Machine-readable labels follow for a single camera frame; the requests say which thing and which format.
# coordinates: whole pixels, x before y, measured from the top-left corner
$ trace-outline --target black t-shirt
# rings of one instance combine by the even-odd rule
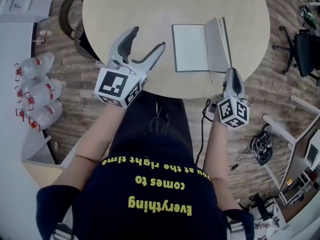
[[[169,152],[161,156],[164,146]],[[80,240],[226,239],[226,215],[242,221],[247,239],[253,239],[253,216],[221,211],[210,177],[183,162],[184,149],[174,146],[166,140],[158,148],[148,141],[140,154],[112,153],[97,165],[83,191],[62,185],[40,189],[36,222],[42,238],[50,239],[72,205],[72,232]]]

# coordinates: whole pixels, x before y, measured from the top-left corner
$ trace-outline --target plastic water bottle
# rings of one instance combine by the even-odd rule
[[[48,81],[50,78],[49,78],[49,76],[47,75],[47,74],[43,74],[42,76],[41,76],[41,82],[46,82],[46,81]]]
[[[20,89],[19,86],[14,87],[14,89],[16,90],[16,96],[18,97],[18,103],[22,102],[24,93],[23,91]]]
[[[46,52],[37,57],[27,58],[20,64],[15,65],[15,81],[19,81],[20,77],[23,76],[25,80],[31,80],[36,77],[43,77],[44,74],[48,73],[55,61],[55,56],[51,52]]]
[[[62,115],[62,104],[54,100],[42,108],[35,109],[29,116],[31,128],[36,128],[40,132],[54,124]]]
[[[42,78],[36,77],[31,80],[23,80],[22,84],[20,85],[20,90],[22,91],[22,94],[25,95],[26,93],[29,93],[36,85],[40,84],[42,82]]]
[[[55,101],[62,93],[62,83],[58,79],[37,84],[24,96],[27,98],[28,110],[39,109]]]
[[[25,96],[22,97],[21,109],[24,110],[25,112],[29,111],[29,104],[28,104],[27,98]]]
[[[25,121],[25,118],[29,117],[28,110],[25,109],[25,108],[16,108],[15,109],[15,115],[17,117],[21,117],[23,122]]]

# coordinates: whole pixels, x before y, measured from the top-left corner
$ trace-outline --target black and white marker cube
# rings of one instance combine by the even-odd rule
[[[126,109],[141,90],[140,77],[101,68],[94,93],[102,102]]]
[[[238,128],[249,123],[249,107],[230,96],[218,104],[220,121],[231,128]]]

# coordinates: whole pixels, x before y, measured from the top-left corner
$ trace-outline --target white cabinet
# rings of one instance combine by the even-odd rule
[[[38,23],[49,17],[52,0],[0,0],[0,23]]]

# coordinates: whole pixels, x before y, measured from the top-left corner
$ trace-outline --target person's arm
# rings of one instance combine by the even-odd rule
[[[218,207],[222,211],[241,209],[228,186],[227,127],[220,123],[218,109],[210,130],[203,170],[213,183]]]
[[[125,112],[123,108],[106,105],[80,141],[69,166],[52,185],[67,185],[82,191],[116,134]]]

